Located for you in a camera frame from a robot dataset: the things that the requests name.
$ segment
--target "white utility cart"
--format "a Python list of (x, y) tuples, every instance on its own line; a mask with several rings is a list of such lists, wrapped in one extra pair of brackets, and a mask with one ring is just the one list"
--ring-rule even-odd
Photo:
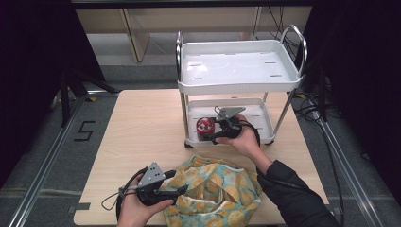
[[(293, 29), (302, 45), (302, 63), (298, 70), (285, 49), (284, 40)], [(290, 25), (282, 38), (263, 41), (183, 43), (177, 38), (178, 88), (183, 107), (187, 148), (210, 146), (200, 141), (196, 123), (202, 117), (216, 117), (215, 107), (245, 107), (241, 114), (260, 134), (261, 144), (270, 144), (280, 127), (288, 106), (303, 78), (307, 47), (299, 29)], [(288, 100), (273, 127), (266, 98), (269, 92), (288, 92)], [(189, 96), (264, 93), (263, 97), (189, 100)]]

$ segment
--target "gray carpet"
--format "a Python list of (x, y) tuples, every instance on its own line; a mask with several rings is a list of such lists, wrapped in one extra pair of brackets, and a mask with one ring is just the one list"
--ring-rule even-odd
[[(188, 34), (186, 40), (188, 42), (202, 39), (213, 40), (215, 36), (216, 34), (210, 33)], [(112, 39), (115, 37), (117, 40), (124, 41), (121, 36), (112, 36)], [(222, 37), (225, 40), (234, 40), (237, 35), (230, 33), (224, 34)], [(175, 34), (152, 36), (147, 55), (142, 63), (126, 61), (131, 58), (127, 44), (116, 44), (119, 46), (114, 49), (114, 54), (115, 50), (117, 51), (118, 56), (116, 56), (108, 52), (111, 51), (110, 48), (105, 47), (100, 38), (92, 37), (91, 40), (106, 80), (113, 87), (118, 89), (177, 88), (174, 60)], [(129, 63), (117, 65), (116, 62)], [(88, 90), (98, 90), (92, 84), (86, 84), (86, 86)], [(99, 96), (95, 101), (85, 101), (79, 108), (61, 152), (26, 220), (26, 226), (75, 226), (74, 209), (78, 205), (80, 194), (89, 176), (116, 99), (116, 96)], [(295, 98), (292, 107), (295, 110), (299, 109), (303, 101), (301, 98)], [(360, 157), (363, 150), (346, 120), (340, 118), (340, 112), (336, 108), (329, 109), (328, 113), (330, 127), (385, 226), (401, 226), (400, 206), (381, 181), (373, 165)], [(76, 141), (87, 136), (87, 134), (78, 133), (84, 121), (94, 121), (94, 123), (87, 123), (84, 126), (85, 130), (93, 131), (93, 134), (89, 141)], [(321, 131), (315, 122), (307, 121), (304, 118), (300, 118), (299, 124), (331, 206), (338, 208), (340, 206), (338, 189)], [(22, 157), (0, 192), (0, 203), (2, 204), (0, 206), (0, 226), (7, 226), (10, 222), (15, 209), (51, 149), (61, 129), (60, 125), (61, 104), (58, 102), (55, 108), (49, 111), (37, 133), (36, 140), (32, 142), (29, 151)], [(337, 171), (344, 200), (345, 226), (367, 226), (365, 217), (360, 212), (338, 167)]]

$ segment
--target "drawstring bag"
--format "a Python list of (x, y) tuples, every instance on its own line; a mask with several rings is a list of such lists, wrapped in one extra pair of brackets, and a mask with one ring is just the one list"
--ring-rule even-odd
[(259, 207), (257, 174), (223, 160), (193, 156), (164, 182), (164, 190), (188, 184), (175, 206), (164, 210), (167, 225), (246, 226)]

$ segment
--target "puffer jacket sleeve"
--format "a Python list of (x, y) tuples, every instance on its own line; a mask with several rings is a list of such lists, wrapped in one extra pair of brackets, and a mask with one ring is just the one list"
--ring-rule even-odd
[(277, 205), (287, 226), (339, 226), (321, 197), (290, 167), (274, 161), (266, 174), (257, 172), (263, 191)]

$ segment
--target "fabric bag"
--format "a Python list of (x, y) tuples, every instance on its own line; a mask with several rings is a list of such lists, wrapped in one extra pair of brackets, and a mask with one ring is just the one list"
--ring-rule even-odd
[(246, 226), (259, 207), (262, 188), (257, 174), (223, 160), (193, 156), (165, 181), (164, 190), (188, 184), (175, 206), (164, 210), (167, 225)]

